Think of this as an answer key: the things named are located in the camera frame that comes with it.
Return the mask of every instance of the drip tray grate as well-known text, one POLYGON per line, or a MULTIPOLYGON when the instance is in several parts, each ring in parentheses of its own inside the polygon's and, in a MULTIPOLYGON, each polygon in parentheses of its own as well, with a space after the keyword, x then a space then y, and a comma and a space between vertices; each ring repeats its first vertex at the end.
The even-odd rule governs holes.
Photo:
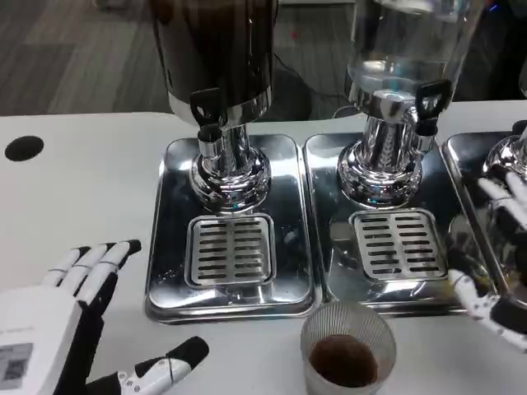
POLYGON ((273 221, 264 215, 200 216, 189 224, 192 286, 261 283, 273 274, 273 221))
POLYGON ((358 211, 349 222, 369 277, 383 281, 422 280, 446 274, 429 211, 358 211))

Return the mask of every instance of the dispenser tap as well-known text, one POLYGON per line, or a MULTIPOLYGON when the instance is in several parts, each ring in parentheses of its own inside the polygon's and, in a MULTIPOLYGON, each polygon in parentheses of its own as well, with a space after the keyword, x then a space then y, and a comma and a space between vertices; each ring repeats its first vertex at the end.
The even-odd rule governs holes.
POLYGON ((452 95, 452 82, 439 80, 420 86, 416 92, 415 108, 408 112, 407 121, 415 124, 412 148, 424 155, 434 147, 437 134, 437 117, 448 105, 452 95))

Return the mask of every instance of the gray carpet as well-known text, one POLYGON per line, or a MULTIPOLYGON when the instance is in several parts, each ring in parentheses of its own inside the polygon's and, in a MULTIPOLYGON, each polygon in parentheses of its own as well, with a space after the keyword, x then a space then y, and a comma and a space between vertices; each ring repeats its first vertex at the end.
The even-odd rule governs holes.
MULTIPOLYGON (((170 112, 145 3, 101 11, 89 0, 2 0, 0 115, 170 112)), ((351 7, 278 14, 275 52, 309 87, 311 119, 346 104, 351 7)))

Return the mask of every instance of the ribbed cup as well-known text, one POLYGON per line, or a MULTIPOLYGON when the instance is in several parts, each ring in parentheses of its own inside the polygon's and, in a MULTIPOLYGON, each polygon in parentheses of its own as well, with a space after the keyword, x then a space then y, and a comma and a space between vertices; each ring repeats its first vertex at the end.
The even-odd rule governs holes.
POLYGON ((358 395, 376 393, 388 378, 397 350, 388 324, 374 310, 358 303, 327 304, 304 323, 301 351, 307 392, 310 395, 358 395), (370 347, 378 366, 377 380, 365 387, 347 388, 331 383, 311 366, 310 354, 315 344, 331 335, 351 335, 370 347))

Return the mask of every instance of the white table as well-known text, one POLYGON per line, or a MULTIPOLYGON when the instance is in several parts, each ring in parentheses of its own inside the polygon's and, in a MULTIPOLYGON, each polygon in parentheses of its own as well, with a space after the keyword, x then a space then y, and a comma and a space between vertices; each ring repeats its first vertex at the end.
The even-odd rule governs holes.
MULTIPOLYGON (((453 104, 440 139, 456 132, 507 130, 527 118, 527 102, 453 104)), ((362 116, 304 123, 254 124, 298 143, 320 132, 360 131, 362 116)), ((210 356, 170 394, 304 394, 299 335, 303 320, 161 326, 143 313, 147 255, 161 155, 195 129, 166 114, 0 118, 0 146, 25 135, 44 139, 33 160, 0 157, 0 290, 37 282, 69 248, 139 238, 105 315, 91 377, 130 369, 199 335, 210 356)), ((466 317, 389 320, 398 343, 382 394, 525 394, 527 355, 466 317)))

